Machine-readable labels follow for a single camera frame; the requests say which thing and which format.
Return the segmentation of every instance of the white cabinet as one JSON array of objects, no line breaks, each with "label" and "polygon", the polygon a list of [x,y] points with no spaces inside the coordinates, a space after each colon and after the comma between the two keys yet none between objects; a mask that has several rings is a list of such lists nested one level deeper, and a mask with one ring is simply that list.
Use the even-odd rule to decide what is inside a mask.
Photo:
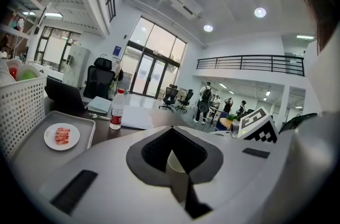
[{"label": "white cabinet", "polygon": [[89,58],[90,51],[87,48],[72,45],[69,56],[67,57],[67,64],[64,72],[63,83],[73,87],[82,87],[82,79],[84,76]]}]

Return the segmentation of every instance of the laptop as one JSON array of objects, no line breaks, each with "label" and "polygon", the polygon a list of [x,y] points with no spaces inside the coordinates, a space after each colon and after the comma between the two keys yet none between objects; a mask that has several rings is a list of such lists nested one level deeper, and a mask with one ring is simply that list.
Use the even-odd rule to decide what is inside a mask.
[{"label": "laptop", "polygon": [[54,100],[56,105],[63,108],[86,110],[89,104],[82,100],[77,87],[62,83],[51,77],[47,77],[45,91],[48,97]]}]

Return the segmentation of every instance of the water bottle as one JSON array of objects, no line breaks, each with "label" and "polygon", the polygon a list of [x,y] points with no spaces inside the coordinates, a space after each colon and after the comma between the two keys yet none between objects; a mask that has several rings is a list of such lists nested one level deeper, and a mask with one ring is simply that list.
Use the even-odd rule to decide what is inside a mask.
[{"label": "water bottle", "polygon": [[122,115],[124,110],[124,89],[118,89],[117,95],[115,95],[112,101],[112,112],[110,128],[117,130],[121,128]]}]

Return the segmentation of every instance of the blue sign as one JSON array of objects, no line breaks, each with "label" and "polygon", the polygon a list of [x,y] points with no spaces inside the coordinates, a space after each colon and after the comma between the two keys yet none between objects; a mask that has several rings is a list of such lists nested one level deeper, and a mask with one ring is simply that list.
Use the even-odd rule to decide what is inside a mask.
[{"label": "blue sign", "polygon": [[113,55],[119,56],[119,52],[121,52],[121,47],[115,46],[115,50],[113,51]]}]

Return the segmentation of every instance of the black slot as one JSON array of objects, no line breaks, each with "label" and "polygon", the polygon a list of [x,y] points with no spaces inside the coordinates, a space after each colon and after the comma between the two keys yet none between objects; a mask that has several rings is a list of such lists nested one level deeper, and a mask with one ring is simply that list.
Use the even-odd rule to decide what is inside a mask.
[{"label": "black slot", "polygon": [[51,200],[51,204],[64,213],[70,214],[97,175],[98,174],[95,172],[82,170],[53,200]]},{"label": "black slot", "polygon": [[265,159],[267,159],[268,156],[270,155],[270,152],[268,151],[256,150],[256,149],[251,149],[251,148],[246,148],[242,152],[256,156],[256,157],[265,158]]}]

